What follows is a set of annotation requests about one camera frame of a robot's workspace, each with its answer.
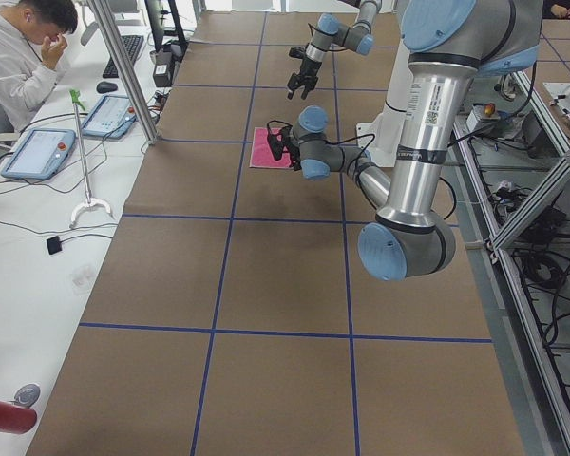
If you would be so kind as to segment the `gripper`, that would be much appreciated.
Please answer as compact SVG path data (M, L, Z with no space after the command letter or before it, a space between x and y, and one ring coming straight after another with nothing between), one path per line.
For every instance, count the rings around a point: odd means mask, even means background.
M299 72L293 73L288 82L288 99L292 99L295 95L295 92L299 88L303 87L304 90L302 92L301 98L302 100L306 100L311 90L315 89L318 81L318 70L319 63L317 61L314 61L308 57L304 57L300 65Z
M290 166L294 171L300 170L300 150L296 142L287 142L287 150L290 158Z

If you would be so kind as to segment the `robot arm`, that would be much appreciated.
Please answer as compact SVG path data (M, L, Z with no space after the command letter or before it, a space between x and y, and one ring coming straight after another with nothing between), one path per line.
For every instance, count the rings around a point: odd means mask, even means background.
M362 148L329 142L328 117L305 108L285 127L282 142L294 167L309 180L348 175L374 206L357 250L381 280L401 280L444 269L455 253L449 226L432 208L455 117L478 77L506 75L538 57L540 1L411 1L401 36L411 83L394 169L384 173Z
M294 72L287 83L287 97L291 100L302 89L301 99L305 100L318 82L318 71L324 57L336 45L360 55L368 55L374 43L372 27L382 8L381 1L346 1L358 9L355 22L351 26L341 23L330 13L323 13L317 24L311 27L312 36L304 47L291 47L289 56L301 61L298 72Z

